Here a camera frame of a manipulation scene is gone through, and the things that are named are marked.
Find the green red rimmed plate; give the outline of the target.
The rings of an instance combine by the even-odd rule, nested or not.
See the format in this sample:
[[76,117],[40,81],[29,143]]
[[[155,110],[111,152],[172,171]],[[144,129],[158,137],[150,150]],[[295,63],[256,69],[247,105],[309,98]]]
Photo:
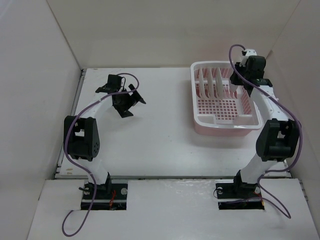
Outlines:
[[219,67],[216,68],[215,74],[215,84],[216,84],[216,92],[217,97],[219,99],[223,98],[223,82],[222,82],[222,74]]

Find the white plate grey floral emblem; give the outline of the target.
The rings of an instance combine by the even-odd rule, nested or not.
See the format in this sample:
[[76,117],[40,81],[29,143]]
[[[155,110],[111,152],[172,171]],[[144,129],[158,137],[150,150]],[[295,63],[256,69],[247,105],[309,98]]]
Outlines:
[[212,69],[210,67],[207,68],[207,85],[208,85],[208,94],[211,99],[214,98],[214,83],[213,83],[213,75]]

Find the orange sunburst plate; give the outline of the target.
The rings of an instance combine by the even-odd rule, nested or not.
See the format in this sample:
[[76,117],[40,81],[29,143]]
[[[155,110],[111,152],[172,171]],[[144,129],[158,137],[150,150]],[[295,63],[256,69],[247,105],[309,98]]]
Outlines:
[[232,83],[229,84],[229,89],[231,92],[236,93],[238,89],[238,85],[234,85]]
[[202,99],[206,99],[205,84],[204,84],[202,68],[199,69],[198,80],[199,80],[199,84],[198,84],[199,85],[199,94],[200,94]]

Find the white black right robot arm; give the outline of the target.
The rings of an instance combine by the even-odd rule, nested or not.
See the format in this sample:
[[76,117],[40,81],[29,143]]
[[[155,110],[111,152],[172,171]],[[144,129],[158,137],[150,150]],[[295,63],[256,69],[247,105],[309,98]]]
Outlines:
[[264,121],[256,140],[254,157],[233,178],[229,191],[232,199],[254,197],[260,179],[270,168],[294,155],[300,136],[297,121],[279,105],[271,81],[264,78],[265,66],[266,59],[263,56],[243,56],[235,64],[229,79],[232,85],[244,87]]

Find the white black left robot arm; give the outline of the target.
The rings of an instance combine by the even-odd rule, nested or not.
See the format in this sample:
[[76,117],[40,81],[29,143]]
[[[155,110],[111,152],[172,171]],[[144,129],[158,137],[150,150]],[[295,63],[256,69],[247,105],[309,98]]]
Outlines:
[[109,74],[107,82],[95,90],[91,102],[78,114],[66,116],[63,123],[64,154],[88,175],[88,185],[82,191],[102,199],[111,195],[112,182],[110,173],[96,159],[102,148],[98,120],[109,109],[115,109],[121,118],[131,117],[131,107],[145,104],[138,93],[140,85],[126,85],[126,77],[137,79],[132,73]]

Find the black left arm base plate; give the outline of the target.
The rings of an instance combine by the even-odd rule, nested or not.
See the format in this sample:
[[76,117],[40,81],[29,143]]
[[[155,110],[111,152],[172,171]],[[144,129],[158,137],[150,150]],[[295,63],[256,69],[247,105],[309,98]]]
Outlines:
[[[82,191],[80,208],[81,210],[88,210],[93,198],[94,185],[86,183],[84,187],[79,187],[78,189]],[[91,210],[125,211],[127,209],[127,196],[127,183],[112,183],[110,190],[106,190],[102,185],[98,185]]]

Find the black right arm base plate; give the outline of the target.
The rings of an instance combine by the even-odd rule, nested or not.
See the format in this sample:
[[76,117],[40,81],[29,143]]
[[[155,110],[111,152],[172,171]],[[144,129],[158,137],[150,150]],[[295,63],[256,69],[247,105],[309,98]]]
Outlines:
[[215,181],[219,210],[264,210],[261,189],[257,184],[236,185],[231,179]]

